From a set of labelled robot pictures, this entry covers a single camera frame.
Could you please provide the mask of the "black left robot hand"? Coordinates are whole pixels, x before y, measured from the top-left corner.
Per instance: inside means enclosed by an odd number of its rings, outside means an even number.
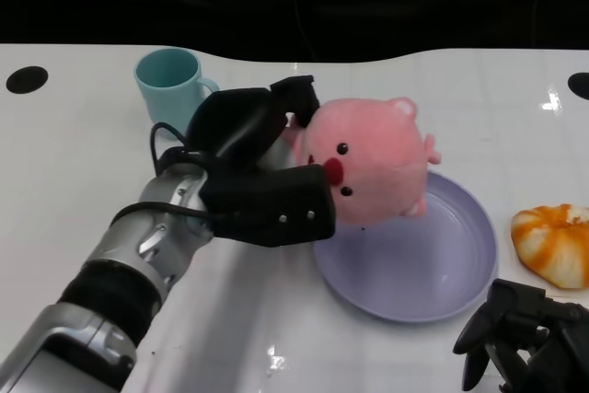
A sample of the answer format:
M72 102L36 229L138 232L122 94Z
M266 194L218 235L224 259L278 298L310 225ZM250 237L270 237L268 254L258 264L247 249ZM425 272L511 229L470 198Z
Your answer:
M326 170L316 164L262 166L281 140L287 115L306 128L319 102L310 75L268 88L211 94L186 132L203 154L207 179L199 195L217 237L268 248L313 242L335 233L335 208Z

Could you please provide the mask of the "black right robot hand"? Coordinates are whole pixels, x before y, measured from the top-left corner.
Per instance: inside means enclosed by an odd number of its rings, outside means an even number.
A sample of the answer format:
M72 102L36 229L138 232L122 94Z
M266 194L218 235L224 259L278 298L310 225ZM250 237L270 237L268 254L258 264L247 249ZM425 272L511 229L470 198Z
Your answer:
M453 353L466 356L465 391L493 363L503 379L501 392L586 392L588 309L557 302L540 288L496 279Z

